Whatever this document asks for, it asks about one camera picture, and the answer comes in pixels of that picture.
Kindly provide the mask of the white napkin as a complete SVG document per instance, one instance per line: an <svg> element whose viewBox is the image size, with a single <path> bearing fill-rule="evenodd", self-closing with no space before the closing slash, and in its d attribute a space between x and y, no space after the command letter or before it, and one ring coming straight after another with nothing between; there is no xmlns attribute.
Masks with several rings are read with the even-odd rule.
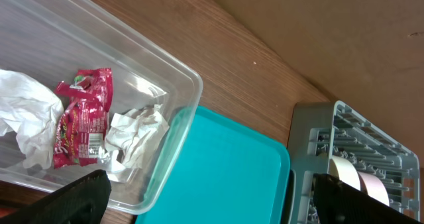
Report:
<svg viewBox="0 0 424 224"><path fill-rule="evenodd" d="M169 129L156 104L141 110L131 109L125 114L114 114L105 136L105 149L123 153L120 163L126 168L145 169Z"/></svg>

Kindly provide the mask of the teal plastic tray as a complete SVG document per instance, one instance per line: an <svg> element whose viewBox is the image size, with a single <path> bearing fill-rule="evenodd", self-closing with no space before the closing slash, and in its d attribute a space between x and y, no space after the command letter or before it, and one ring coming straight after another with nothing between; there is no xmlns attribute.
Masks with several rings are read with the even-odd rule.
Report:
<svg viewBox="0 0 424 224"><path fill-rule="evenodd" d="M285 146L198 107L153 208L137 223L279 223L290 173Z"/></svg>

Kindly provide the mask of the cream bowl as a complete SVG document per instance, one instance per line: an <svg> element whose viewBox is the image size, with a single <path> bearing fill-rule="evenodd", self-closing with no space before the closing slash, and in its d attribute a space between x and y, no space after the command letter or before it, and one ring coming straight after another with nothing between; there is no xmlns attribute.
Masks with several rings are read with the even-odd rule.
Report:
<svg viewBox="0 0 424 224"><path fill-rule="evenodd" d="M356 190L361 190L358 173L348 160L338 156L332 156L329 161L329 174Z"/></svg>

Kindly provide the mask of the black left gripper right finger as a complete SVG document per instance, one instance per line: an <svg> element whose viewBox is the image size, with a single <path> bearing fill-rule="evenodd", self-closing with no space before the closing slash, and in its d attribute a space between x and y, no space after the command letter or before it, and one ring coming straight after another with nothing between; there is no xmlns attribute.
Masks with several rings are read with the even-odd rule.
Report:
<svg viewBox="0 0 424 224"><path fill-rule="evenodd" d="M314 175L313 203L323 224L420 224L329 174Z"/></svg>

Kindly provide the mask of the white tissue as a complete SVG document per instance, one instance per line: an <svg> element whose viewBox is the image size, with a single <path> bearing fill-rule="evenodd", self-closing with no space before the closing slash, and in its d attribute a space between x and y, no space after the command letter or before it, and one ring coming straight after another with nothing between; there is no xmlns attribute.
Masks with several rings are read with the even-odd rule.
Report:
<svg viewBox="0 0 424 224"><path fill-rule="evenodd" d="M51 89L24 73L1 70L1 136L16 132L25 168L51 167L63 113L62 101Z"/></svg>

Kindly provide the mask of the red snack wrapper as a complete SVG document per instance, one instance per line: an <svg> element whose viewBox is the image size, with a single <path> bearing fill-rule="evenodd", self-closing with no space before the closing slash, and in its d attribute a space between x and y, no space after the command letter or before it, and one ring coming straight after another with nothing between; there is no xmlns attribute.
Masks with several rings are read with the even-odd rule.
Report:
<svg viewBox="0 0 424 224"><path fill-rule="evenodd" d="M74 82L60 82L55 93L69 97L70 102L56 129L54 168L97 163L109 130L112 69L78 70Z"/></svg>

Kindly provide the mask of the grey dish rack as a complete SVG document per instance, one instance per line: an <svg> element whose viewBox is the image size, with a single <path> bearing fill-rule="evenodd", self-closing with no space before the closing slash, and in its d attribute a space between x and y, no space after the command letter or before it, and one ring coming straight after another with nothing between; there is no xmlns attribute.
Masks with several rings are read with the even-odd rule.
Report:
<svg viewBox="0 0 424 224"><path fill-rule="evenodd" d="M318 223L313 177L328 174L332 156L380 179L390 207L420 220L420 165L415 153L342 101L299 103L288 140L291 174L287 223Z"/></svg>

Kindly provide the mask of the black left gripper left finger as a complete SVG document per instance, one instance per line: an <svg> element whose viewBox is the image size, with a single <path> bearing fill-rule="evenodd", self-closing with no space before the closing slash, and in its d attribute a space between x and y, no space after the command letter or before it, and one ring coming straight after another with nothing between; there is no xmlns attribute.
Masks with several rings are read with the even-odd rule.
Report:
<svg viewBox="0 0 424 224"><path fill-rule="evenodd" d="M33 204L1 218L13 224L98 224L107 209L111 183L104 170L95 170Z"/></svg>

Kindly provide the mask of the bowl with food scraps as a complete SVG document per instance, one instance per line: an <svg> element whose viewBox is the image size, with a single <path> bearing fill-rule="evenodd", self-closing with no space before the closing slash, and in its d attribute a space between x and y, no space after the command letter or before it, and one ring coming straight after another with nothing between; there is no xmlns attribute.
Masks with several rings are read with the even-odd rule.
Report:
<svg viewBox="0 0 424 224"><path fill-rule="evenodd" d="M390 201L385 186L379 178L364 172L358 172L360 189L363 193L389 206Z"/></svg>

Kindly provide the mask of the clear plastic bin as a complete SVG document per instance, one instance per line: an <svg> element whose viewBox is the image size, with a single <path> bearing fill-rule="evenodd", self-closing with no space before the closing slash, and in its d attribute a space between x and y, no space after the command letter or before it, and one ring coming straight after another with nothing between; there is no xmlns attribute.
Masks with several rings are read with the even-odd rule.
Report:
<svg viewBox="0 0 424 224"><path fill-rule="evenodd" d="M109 171L109 207L142 214L156 203L189 133L200 76L90 0L1 0L1 67L54 89L82 69L113 72L112 113L159 104L170 128L140 169Z"/></svg>

